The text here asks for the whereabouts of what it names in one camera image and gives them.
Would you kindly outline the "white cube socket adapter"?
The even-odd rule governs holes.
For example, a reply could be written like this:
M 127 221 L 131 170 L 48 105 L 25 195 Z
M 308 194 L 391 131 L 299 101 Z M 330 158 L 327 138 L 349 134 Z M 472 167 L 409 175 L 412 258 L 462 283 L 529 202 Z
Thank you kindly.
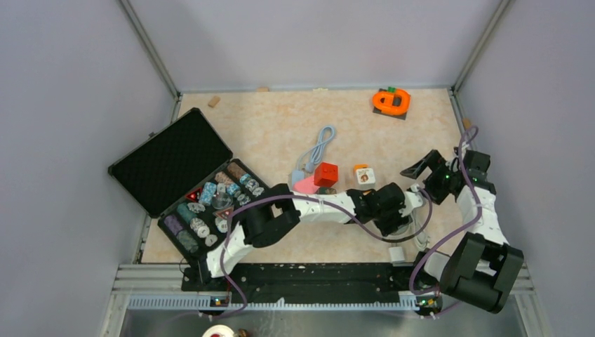
M 355 170 L 356 186 L 360 190 L 375 189 L 376 178 L 372 168 L 358 168 Z

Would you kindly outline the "orange power strip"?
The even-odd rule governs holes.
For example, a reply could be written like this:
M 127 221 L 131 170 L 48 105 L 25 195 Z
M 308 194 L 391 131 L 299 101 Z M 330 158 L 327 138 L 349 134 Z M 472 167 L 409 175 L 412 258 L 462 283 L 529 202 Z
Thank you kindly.
M 357 164 L 357 165 L 354 165 L 353 170 L 358 171 L 360 169 L 367 169 L 368 167 L 369 167 L 369 165 L 367 165 L 367 164 Z

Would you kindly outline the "red cube socket adapter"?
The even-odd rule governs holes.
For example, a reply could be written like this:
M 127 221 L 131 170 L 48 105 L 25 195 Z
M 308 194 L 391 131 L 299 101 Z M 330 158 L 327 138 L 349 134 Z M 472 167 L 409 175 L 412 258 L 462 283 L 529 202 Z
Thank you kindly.
M 314 184 L 319 187 L 332 187 L 339 181 L 338 165 L 321 162 L 314 171 Z

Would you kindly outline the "pink triangular power strip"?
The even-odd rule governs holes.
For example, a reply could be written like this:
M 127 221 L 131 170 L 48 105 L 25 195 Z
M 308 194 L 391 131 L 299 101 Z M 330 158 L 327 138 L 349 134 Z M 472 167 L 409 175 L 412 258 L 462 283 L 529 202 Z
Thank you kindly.
M 314 182 L 314 176 L 299 180 L 293 185 L 293 191 L 302 194 L 316 194 L 319 188 Z

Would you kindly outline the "dark green cube adapter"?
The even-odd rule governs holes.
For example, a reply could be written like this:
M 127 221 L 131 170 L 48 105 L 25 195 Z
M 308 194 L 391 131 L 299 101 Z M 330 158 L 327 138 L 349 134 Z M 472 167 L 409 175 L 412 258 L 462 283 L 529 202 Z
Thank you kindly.
M 316 194 L 330 195 L 337 194 L 337 190 L 333 187 L 319 187 Z

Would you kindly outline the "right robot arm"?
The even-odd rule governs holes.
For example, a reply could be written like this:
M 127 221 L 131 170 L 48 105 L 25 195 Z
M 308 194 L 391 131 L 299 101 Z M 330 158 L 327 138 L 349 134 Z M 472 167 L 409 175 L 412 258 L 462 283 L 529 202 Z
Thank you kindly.
M 450 256 L 436 249 L 420 255 L 411 270 L 410 285 L 430 289 L 437 282 L 441 293 L 487 312 L 499 313 L 524 262 L 522 250 L 510 246 L 495 211 L 496 190 L 488 181 L 490 156 L 474 150 L 447 161 L 431 150 L 414 165 L 402 170 L 407 178 L 424 179 L 429 199 L 439 205 L 453 195 L 463 225 L 439 241 L 445 244 L 457 234 L 462 238 Z

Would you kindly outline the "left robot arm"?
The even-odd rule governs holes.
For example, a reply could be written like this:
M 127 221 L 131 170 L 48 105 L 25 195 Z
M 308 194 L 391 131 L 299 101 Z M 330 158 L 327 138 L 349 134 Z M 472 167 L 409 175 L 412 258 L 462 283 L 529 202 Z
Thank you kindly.
M 330 222 L 364 227 L 369 234 L 394 243 L 393 234 L 409 225 L 413 212 L 424 204 L 419 192 L 390 183 L 379 190 L 348 189 L 336 194 L 303 194 L 278 184 L 255 201 L 234 210 L 227 219 L 227 234 L 197 263 L 198 280 L 208 290 L 219 289 L 234 267 L 254 249 L 281 241 L 300 223 Z

